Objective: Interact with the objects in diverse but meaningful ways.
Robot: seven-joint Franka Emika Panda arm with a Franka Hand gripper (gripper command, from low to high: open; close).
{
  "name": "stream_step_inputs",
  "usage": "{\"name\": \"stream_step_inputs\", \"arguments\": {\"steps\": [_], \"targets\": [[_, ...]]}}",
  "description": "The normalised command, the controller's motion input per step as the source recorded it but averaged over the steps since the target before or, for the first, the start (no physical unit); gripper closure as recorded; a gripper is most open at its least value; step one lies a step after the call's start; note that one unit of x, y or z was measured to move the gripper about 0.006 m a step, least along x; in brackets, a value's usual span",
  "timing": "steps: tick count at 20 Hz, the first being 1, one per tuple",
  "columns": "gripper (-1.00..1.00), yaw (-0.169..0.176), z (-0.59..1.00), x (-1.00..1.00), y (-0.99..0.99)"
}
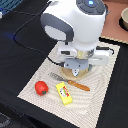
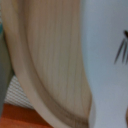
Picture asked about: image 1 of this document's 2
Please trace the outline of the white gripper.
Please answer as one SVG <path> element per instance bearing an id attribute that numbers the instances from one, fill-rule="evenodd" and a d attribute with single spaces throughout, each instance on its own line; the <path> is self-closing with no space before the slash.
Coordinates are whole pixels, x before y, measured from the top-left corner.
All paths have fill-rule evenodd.
<path id="1" fill-rule="evenodd" d="M 58 42 L 57 60 L 64 68 L 85 70 L 89 65 L 106 65 L 110 56 L 109 47 L 97 46 L 91 51 L 78 51 L 71 42 Z"/>

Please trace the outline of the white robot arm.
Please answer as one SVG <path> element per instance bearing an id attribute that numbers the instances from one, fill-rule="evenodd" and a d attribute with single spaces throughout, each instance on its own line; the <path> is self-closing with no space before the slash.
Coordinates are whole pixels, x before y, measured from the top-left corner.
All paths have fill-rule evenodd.
<path id="1" fill-rule="evenodd" d="M 102 0 L 52 0 L 41 15 L 47 35 L 58 41 L 58 65 L 85 70 L 106 65 L 112 52 L 97 48 L 107 9 Z"/>

